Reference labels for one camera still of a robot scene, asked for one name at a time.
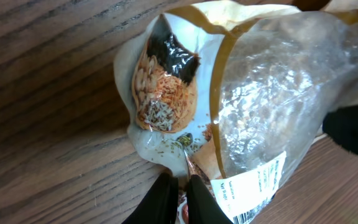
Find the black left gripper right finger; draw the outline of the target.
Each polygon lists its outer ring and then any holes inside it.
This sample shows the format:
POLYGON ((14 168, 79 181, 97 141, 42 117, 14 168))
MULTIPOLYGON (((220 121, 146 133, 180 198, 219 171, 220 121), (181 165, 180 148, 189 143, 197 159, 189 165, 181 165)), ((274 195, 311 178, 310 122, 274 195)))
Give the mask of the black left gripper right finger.
POLYGON ((198 175, 192 175, 187 186, 189 224, 232 224, 198 175))

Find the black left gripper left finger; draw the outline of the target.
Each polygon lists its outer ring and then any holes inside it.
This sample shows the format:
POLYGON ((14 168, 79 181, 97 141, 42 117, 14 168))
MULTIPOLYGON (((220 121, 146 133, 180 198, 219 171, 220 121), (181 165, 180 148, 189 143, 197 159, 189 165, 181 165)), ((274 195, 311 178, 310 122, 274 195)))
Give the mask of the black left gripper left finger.
POLYGON ((162 173, 137 208, 122 224, 172 224, 176 222, 178 179, 162 173))

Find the beige paper pouch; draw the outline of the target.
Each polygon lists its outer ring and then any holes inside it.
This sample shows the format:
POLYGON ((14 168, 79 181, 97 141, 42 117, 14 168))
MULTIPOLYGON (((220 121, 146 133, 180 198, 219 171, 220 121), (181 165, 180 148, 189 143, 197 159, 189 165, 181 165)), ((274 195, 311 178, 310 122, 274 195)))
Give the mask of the beige paper pouch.
POLYGON ((135 150, 178 179, 175 223, 188 223, 192 175, 232 223, 250 223, 324 117, 358 105, 358 1, 171 9, 121 47, 114 78, 135 150))

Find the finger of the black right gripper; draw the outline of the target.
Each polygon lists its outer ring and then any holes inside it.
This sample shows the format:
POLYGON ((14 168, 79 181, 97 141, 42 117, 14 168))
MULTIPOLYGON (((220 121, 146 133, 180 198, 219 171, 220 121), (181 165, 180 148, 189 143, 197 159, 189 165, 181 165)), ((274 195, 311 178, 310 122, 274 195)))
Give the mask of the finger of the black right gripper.
POLYGON ((328 113, 322 130, 344 150, 358 155, 358 105, 328 113))
POLYGON ((293 0, 291 4, 301 11, 319 11, 330 1, 331 0, 293 0))

